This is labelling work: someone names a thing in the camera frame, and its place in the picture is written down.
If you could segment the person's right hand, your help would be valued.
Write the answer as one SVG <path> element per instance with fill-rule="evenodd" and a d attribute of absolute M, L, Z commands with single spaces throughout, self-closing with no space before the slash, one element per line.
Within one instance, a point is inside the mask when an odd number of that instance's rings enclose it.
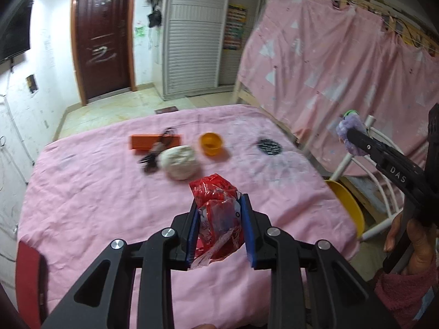
<path fill-rule="evenodd" d="M 392 221 L 391 228 L 387 234 L 384 251 L 390 253 L 396 246 L 396 236 L 399 234 L 402 225 L 403 214 L 399 213 Z M 396 273 L 413 276 L 427 271 L 436 261 L 436 238 L 438 230 L 435 225 L 427 228 L 419 221 L 412 218 L 406 225 L 406 233 L 411 241 L 410 247 L 413 249 L 411 257 L 404 266 Z"/>

